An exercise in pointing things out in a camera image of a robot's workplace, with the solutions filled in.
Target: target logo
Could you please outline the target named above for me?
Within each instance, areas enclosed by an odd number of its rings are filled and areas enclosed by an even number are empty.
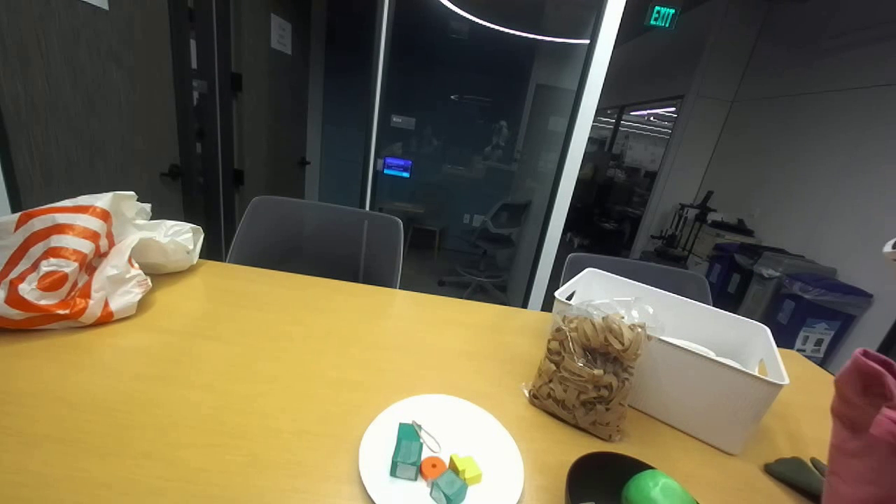
[[[0,251],[0,328],[113,323],[109,299],[92,291],[113,246],[108,207],[59,204],[20,212]]]

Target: ceiling light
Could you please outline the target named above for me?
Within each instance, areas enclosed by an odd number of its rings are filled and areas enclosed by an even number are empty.
[[[633,110],[627,116],[645,117],[645,116],[675,116],[675,111],[679,111],[679,106],[657,106],[657,110]]]
[[[539,41],[552,41],[552,44],[591,44],[591,40],[574,40],[574,36],[546,36],[546,33],[533,33],[533,32],[519,32],[519,29],[507,29],[507,26],[500,26],[500,22],[489,22],[482,16],[475,16],[472,12],[454,6],[452,0],[440,0],[445,8],[452,8],[454,15],[476,22],[476,26],[484,26],[490,32],[501,32],[501,33],[511,33],[511,36],[522,36],[522,40],[539,40]]]

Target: wooden table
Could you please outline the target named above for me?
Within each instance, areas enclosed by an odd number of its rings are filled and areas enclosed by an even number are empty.
[[[640,412],[609,445],[533,408],[546,333],[549,314],[203,263],[130,323],[0,337],[0,501],[367,501],[360,440],[420,391],[507,426],[525,501],[563,501],[589,450],[637,454],[704,504],[799,501],[760,466],[827,456],[832,377],[797,354],[790,390],[728,456]]]

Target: black chair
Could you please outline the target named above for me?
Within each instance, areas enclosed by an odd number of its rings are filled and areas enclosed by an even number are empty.
[[[405,223],[388,212],[258,195],[251,202],[231,263],[402,286]]]
[[[707,277],[686,272],[686,268],[672,268],[665,263],[633,260],[633,258],[571,251],[571,254],[567,254],[561,284],[571,279],[584,268],[602,268],[602,272],[612,272],[612,275],[620,275],[620,277],[627,277],[637,284],[647,284],[647,286],[672,291],[679,298],[690,298],[690,299],[713,305],[713,291],[710,291]]]

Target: green ball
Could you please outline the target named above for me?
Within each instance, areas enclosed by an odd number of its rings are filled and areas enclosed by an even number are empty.
[[[694,495],[665,470],[643,470],[622,487],[622,504],[694,504]]]

